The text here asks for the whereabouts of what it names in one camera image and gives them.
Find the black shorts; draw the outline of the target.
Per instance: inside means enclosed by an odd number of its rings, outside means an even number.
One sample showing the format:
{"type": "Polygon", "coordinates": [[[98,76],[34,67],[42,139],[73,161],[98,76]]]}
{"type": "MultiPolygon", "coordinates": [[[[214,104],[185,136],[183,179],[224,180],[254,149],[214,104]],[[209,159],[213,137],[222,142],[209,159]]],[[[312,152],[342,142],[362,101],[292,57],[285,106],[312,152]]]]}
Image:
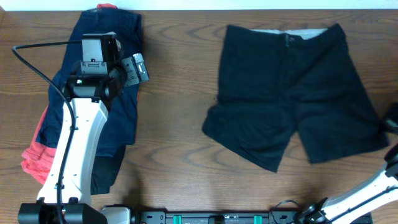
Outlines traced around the black shorts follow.
{"type": "Polygon", "coordinates": [[[312,164],[389,144],[338,24],[302,30],[228,26],[217,102],[202,130],[271,172],[295,133],[312,164]]]}

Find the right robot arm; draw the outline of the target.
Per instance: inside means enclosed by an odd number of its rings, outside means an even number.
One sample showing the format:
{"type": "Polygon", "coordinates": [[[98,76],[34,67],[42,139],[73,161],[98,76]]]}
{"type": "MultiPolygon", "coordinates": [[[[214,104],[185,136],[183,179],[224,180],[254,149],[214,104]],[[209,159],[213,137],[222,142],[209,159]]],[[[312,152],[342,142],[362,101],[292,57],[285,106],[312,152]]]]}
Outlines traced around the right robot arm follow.
{"type": "Polygon", "coordinates": [[[368,180],[336,197],[324,198],[299,213],[295,223],[353,223],[371,211],[397,200],[397,146],[368,180]]]}

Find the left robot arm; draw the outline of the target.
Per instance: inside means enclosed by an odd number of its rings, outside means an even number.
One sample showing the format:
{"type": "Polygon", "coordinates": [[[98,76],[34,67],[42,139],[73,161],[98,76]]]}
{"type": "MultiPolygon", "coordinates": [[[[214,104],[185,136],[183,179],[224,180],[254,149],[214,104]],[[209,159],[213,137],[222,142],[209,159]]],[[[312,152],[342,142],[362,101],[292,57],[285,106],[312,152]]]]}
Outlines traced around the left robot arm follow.
{"type": "Polygon", "coordinates": [[[34,203],[23,203],[19,223],[139,223],[126,205],[91,207],[91,175],[111,101],[131,77],[134,59],[123,57],[114,32],[85,34],[83,60],[63,88],[63,123],[49,176],[34,203]]]}

